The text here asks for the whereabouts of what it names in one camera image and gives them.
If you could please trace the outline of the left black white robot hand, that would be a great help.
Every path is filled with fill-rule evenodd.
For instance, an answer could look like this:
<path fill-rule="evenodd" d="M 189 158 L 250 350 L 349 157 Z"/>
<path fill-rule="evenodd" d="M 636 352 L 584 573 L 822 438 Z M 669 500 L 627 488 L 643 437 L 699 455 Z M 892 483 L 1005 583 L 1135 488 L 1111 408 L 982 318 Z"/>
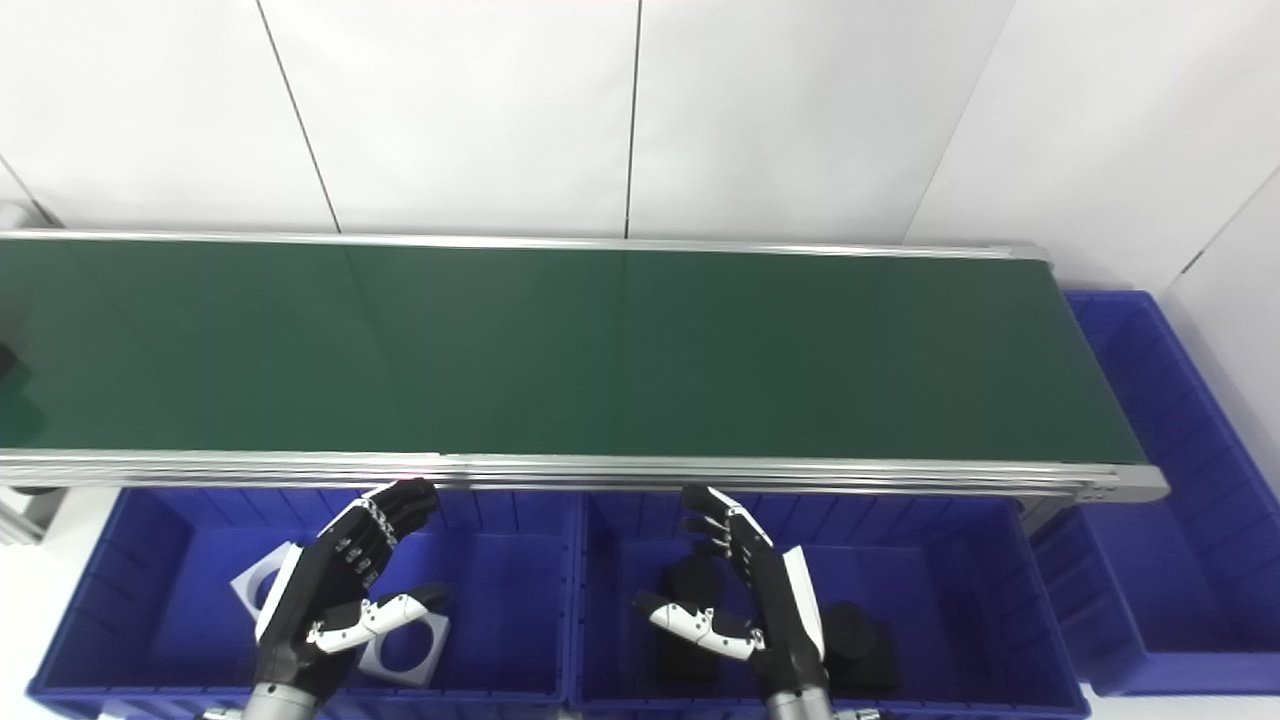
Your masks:
<path fill-rule="evenodd" d="M 394 480 L 352 500 L 276 574 L 257 621 L 253 685 L 297 691 L 321 703 L 337 692 L 356 650 L 444 607 L 429 582 L 372 597 L 396 547 L 439 507 L 425 479 Z"/>

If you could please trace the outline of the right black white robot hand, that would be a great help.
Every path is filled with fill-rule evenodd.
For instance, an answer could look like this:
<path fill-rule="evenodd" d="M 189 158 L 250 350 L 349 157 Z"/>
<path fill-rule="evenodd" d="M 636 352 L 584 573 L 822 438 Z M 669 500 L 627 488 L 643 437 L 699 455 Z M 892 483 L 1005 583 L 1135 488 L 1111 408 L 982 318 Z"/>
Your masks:
<path fill-rule="evenodd" d="M 801 547 L 781 551 L 750 511 L 710 486 L 684 486 L 681 503 L 695 515 L 686 527 L 701 547 L 730 562 L 754 602 L 754 619 L 732 623 L 716 609 L 649 591 L 632 598 L 652 625 L 712 653 L 746 664 L 768 708 L 829 701 L 820 610 Z"/>

